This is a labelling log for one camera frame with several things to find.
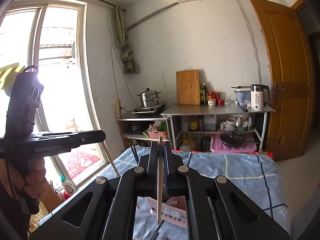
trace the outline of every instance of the tiled floor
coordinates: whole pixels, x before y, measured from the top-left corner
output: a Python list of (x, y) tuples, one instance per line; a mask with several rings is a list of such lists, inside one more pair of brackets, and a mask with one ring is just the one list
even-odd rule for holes
[(292, 222), (294, 216), (312, 197), (320, 182), (320, 130), (310, 130), (303, 156), (277, 164)]

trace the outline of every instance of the door panel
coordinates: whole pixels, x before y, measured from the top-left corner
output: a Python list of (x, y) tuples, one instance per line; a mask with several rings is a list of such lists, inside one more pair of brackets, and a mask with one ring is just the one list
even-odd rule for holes
[(274, 94), (265, 150), (276, 161), (303, 154), (314, 101), (314, 75), (306, 36), (295, 10), (266, 0), (250, 0), (260, 21)]

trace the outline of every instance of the light switch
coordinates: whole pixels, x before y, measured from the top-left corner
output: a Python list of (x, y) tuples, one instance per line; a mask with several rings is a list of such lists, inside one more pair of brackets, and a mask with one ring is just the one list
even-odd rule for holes
[(104, 79), (102, 70), (98, 70), (98, 77), (99, 77), (99, 79)]

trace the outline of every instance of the cutting board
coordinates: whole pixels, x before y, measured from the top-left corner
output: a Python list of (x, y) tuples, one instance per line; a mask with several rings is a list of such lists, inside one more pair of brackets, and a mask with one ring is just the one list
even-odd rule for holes
[(184, 70), (176, 72), (177, 104), (199, 105), (199, 70)]

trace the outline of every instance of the sliding glass door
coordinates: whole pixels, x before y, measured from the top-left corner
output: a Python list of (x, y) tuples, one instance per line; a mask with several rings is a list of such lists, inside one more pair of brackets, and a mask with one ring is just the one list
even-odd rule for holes
[[(6, 41), (10, 45), (0, 52), (0, 68), (15, 62), (39, 66), (38, 78), (44, 85), (36, 118), (39, 131), (93, 129), (80, 69), (80, 17), (80, 8), (39, 5), (10, 12), (0, 27), (0, 44), (3, 46)], [(19, 35), (17, 29), (21, 29), (23, 35)], [(0, 100), (2, 136), (9, 103), (3, 90)], [(80, 146), (70, 153), (46, 158), (46, 177), (58, 186), (60, 176), (79, 185), (105, 166), (106, 159), (101, 145)]]

